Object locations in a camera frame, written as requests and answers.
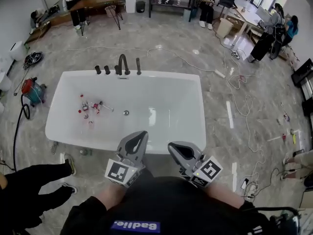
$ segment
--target white bathtub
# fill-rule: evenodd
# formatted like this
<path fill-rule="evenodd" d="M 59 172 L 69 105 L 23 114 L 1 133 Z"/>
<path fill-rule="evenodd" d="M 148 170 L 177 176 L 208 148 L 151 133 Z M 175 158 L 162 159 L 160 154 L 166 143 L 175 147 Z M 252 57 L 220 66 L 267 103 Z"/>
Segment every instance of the white bathtub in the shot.
<path fill-rule="evenodd" d="M 80 94 L 89 102 L 103 101 L 84 119 Z M 46 127 L 48 139 L 77 146 L 115 151 L 130 133 L 149 133 L 147 153 L 168 154 L 171 141 L 189 141 L 201 150 L 206 146 L 200 79 L 197 75 L 143 71 L 118 76 L 111 71 L 67 71 L 55 91 Z"/>

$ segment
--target bathtub faucet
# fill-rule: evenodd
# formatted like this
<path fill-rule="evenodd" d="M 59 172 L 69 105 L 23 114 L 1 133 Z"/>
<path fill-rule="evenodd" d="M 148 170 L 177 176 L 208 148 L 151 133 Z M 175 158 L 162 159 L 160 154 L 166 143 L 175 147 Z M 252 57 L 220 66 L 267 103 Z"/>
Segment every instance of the bathtub faucet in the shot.
<path fill-rule="evenodd" d="M 117 75 L 122 75 L 122 61 L 124 61 L 124 66 L 125 66 L 125 75 L 129 75 L 131 72 L 130 70 L 128 69 L 128 65 L 127 65 L 127 61 L 126 61 L 126 56 L 124 54 L 121 54 L 119 56 L 119 59 L 118 59 L 118 65 L 116 65 L 114 68 L 115 68 L 115 73 Z"/>

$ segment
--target wooden table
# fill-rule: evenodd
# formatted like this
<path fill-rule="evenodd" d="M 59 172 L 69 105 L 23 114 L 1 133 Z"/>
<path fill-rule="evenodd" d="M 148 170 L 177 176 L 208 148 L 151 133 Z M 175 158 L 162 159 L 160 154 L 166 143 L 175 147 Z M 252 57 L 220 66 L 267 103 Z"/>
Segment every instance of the wooden table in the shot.
<path fill-rule="evenodd" d="M 241 27 L 240 31 L 237 34 L 237 37 L 235 39 L 235 41 L 233 42 L 233 46 L 236 45 L 236 43 L 238 42 L 238 40 L 240 39 L 240 37 L 242 36 L 245 28 L 247 27 L 247 25 L 249 25 L 248 30 L 246 31 L 246 33 L 248 33 L 251 28 L 253 26 L 255 27 L 259 27 L 258 26 L 258 22 L 261 20 L 261 18 L 256 14 L 256 11 L 252 11 L 254 8 L 251 8 L 251 11 L 248 11 L 246 9 L 245 12 L 242 12 L 242 6 L 237 6 L 238 8 L 236 9 L 237 12 L 239 13 L 240 17 L 239 19 L 244 21 L 243 26 Z"/>
<path fill-rule="evenodd" d="M 120 23 L 119 23 L 119 18 L 123 20 L 122 14 L 118 8 L 118 1 L 120 0 L 80 0 L 77 4 L 75 4 L 70 11 L 75 11 L 79 9 L 86 9 L 86 8 L 91 8 L 91 7 L 97 7 L 97 6 L 102 6 L 102 5 L 108 5 L 109 10 L 111 11 L 111 6 L 115 6 L 115 16 L 113 17 L 118 28 L 121 29 Z M 81 32 L 82 36 L 84 34 L 84 24 L 81 24 Z"/>

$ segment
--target marble floor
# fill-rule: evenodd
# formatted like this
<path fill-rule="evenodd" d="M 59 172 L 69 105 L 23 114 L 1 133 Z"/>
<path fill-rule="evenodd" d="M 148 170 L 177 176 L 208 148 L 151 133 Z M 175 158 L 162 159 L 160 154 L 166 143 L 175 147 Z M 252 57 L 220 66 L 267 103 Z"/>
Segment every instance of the marble floor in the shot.
<path fill-rule="evenodd" d="M 243 194 L 240 186 L 245 175 L 251 175 L 257 164 L 254 180 L 263 188 L 269 184 L 270 176 L 275 167 L 282 170 L 282 159 L 287 153 L 300 148 L 311 149 L 310 128 L 301 107 L 302 95 L 291 80 L 292 71 L 284 61 L 269 60 L 266 56 L 262 62 L 250 64 L 246 60 L 253 45 L 244 36 L 234 49 L 239 50 L 240 60 L 236 60 L 245 83 L 240 83 L 237 90 L 231 87 L 225 79 L 213 72 L 205 72 L 188 65 L 174 53 L 162 49 L 146 51 L 124 50 L 122 48 L 154 49 L 161 46 L 176 52 L 188 63 L 203 70 L 217 69 L 227 78 L 239 74 L 237 64 L 231 59 L 231 51 L 222 47 L 213 31 L 201 28 L 198 19 L 191 23 L 185 22 L 182 13 L 160 13 L 153 11 L 148 18 L 148 12 L 143 14 L 123 14 L 121 30 L 118 30 L 113 19 L 105 15 L 94 16 L 90 25 L 86 26 L 84 36 L 73 29 L 68 22 L 64 26 L 54 27 L 42 38 L 32 43 L 31 51 L 43 51 L 44 59 L 31 68 L 27 77 L 38 77 L 38 82 L 47 85 L 45 103 L 31 109 L 31 120 L 22 118 L 17 136 L 17 167 L 19 169 L 35 164 L 59 163 L 60 154 L 71 154 L 76 163 L 77 175 L 64 180 L 78 188 L 61 207 L 45 212 L 45 223 L 30 229 L 35 234 L 58 234 L 73 205 L 78 205 L 89 196 L 105 187 L 104 171 L 108 158 L 113 158 L 111 152 L 94 150 L 92 156 L 81 156 L 80 147 L 59 144 L 56 153 L 51 153 L 53 142 L 45 136 L 45 123 L 54 91 L 64 71 L 92 70 L 95 65 L 108 65 L 110 69 L 118 62 L 120 54 L 127 57 L 129 67 L 135 69 L 135 59 L 141 60 L 141 68 L 146 71 L 170 71 L 200 76 L 204 103 L 207 146 L 205 153 L 214 155 L 224 170 L 219 181 L 232 188 L 232 163 L 237 162 L 238 194 Z M 224 44 L 233 41 L 233 37 L 223 40 Z M 20 92 L 13 96 L 13 90 L 22 79 L 24 71 L 21 63 L 16 63 L 9 75 L 13 81 L 10 91 L 1 99 L 5 105 L 0 119 L 0 148 L 4 158 L 12 164 L 13 137 L 17 119 L 21 109 Z M 238 77 L 230 82 L 239 86 Z M 245 102 L 249 95 L 253 102 L 247 119 L 248 107 Z M 228 112 L 226 102 L 230 103 Z M 284 111 L 290 116 L 286 122 Z M 292 143 L 290 129 L 296 131 L 297 142 Z M 282 134 L 287 134 L 283 142 Z M 147 167 L 155 176 L 178 175 L 178 167 L 168 155 L 147 155 Z M 41 193 L 56 190 L 59 182 L 44 186 Z M 256 197 L 256 206 L 292 206 L 298 207 L 304 187 L 299 180 L 280 181 L 276 173 L 272 177 L 272 185 L 261 191 Z"/>

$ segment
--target red object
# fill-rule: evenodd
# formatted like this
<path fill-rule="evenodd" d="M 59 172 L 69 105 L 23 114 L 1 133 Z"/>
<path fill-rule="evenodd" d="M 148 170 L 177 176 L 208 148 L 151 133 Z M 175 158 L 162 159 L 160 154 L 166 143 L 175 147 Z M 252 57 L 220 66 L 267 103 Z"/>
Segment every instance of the red object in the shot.
<path fill-rule="evenodd" d="M 33 80 L 26 79 L 22 86 L 22 93 L 27 94 L 30 91 L 30 88 L 33 86 Z"/>

